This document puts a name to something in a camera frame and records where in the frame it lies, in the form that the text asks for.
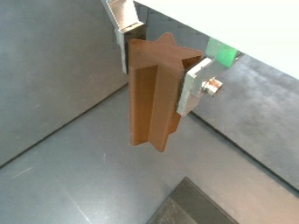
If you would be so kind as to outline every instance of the green light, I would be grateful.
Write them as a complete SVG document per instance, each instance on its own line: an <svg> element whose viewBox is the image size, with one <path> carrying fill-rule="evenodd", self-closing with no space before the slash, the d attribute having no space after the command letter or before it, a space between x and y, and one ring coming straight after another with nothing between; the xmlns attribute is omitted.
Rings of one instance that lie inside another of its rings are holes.
<svg viewBox="0 0 299 224"><path fill-rule="evenodd" d="M216 61L223 66L231 67L239 51L234 47L219 42L215 38L209 38L205 53L211 58L216 58Z"/></svg>

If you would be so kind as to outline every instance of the metal bracket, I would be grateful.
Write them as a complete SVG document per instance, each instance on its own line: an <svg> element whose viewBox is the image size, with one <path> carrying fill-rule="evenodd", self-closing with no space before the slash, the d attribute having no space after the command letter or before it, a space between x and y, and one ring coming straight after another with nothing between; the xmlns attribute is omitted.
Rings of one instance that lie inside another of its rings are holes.
<svg viewBox="0 0 299 224"><path fill-rule="evenodd" d="M128 73L129 39L145 39L145 24L139 21L133 0L101 0L116 29L116 42L121 51L123 72Z"/></svg>
<svg viewBox="0 0 299 224"><path fill-rule="evenodd" d="M235 58L234 63L236 63L242 56L243 54ZM205 58L187 72L181 87L181 97L176 109L176 112L181 116L187 116L187 114L197 107L204 94L216 96L220 92L222 82L215 79L215 76L228 69L230 68L222 65L216 59Z"/></svg>

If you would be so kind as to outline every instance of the wooden block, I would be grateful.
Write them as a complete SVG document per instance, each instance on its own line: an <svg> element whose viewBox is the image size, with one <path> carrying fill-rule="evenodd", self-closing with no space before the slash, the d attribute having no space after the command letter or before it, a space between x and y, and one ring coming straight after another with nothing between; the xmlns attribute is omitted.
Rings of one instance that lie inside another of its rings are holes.
<svg viewBox="0 0 299 224"><path fill-rule="evenodd" d="M177 129L176 104L185 69L201 52L176 46L165 33L155 42L128 41L131 144L149 142L164 151L168 135Z"/></svg>

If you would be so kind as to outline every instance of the star-shaped peg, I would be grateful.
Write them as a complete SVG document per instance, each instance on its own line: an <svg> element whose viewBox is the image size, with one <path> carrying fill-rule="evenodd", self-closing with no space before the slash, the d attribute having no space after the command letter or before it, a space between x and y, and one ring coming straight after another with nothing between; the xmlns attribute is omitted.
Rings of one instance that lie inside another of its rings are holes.
<svg viewBox="0 0 299 224"><path fill-rule="evenodd" d="M164 151L168 135L177 129L176 104L185 70L201 52L175 44L165 33L155 42L128 41L131 144L149 142Z"/></svg>

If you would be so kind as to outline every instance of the gray floor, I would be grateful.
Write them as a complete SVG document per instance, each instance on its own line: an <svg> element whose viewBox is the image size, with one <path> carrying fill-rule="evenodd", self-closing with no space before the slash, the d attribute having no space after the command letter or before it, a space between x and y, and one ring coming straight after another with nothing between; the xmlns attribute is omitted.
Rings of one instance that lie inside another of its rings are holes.
<svg viewBox="0 0 299 224"><path fill-rule="evenodd" d="M165 153L128 143L123 88L0 170L1 223L145 223L184 176L239 223L298 223L299 195L193 116Z"/></svg>
<svg viewBox="0 0 299 224"><path fill-rule="evenodd" d="M0 2L0 165L127 83L100 1Z"/></svg>
<svg viewBox="0 0 299 224"><path fill-rule="evenodd" d="M299 80L246 56L196 114L299 190Z"/></svg>

